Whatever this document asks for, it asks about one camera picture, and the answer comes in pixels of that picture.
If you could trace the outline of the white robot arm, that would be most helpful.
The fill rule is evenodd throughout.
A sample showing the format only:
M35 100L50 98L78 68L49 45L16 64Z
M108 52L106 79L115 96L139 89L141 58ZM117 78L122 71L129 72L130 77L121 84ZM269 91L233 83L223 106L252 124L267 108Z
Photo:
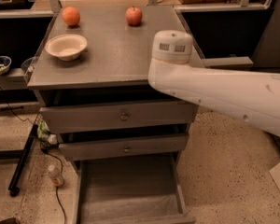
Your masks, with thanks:
M190 34L175 30L157 32L149 85L280 137L280 74L200 68L193 66L192 61Z

